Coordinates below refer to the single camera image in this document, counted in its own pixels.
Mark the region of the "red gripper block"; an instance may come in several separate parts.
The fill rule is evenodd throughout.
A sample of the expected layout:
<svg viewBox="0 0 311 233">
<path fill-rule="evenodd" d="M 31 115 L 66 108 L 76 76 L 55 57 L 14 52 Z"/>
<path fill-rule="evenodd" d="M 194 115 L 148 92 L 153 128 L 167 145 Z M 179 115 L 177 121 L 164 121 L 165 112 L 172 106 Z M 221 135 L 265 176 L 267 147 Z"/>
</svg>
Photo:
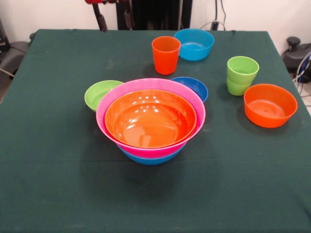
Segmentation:
<svg viewBox="0 0 311 233">
<path fill-rule="evenodd" d="M 92 4 L 93 11 L 95 18 L 97 20 L 98 26 L 100 31 L 106 32 L 107 31 L 107 24 L 105 21 L 104 16 L 101 14 L 98 4 L 99 3 L 118 3 L 119 0 L 85 0 L 87 4 Z M 125 11 L 124 11 L 124 17 L 125 22 L 129 30 L 133 30 L 135 23 L 133 18 L 133 12 L 132 12 L 132 5 L 130 0 L 124 0 L 123 1 L 125 5 Z"/>
</svg>

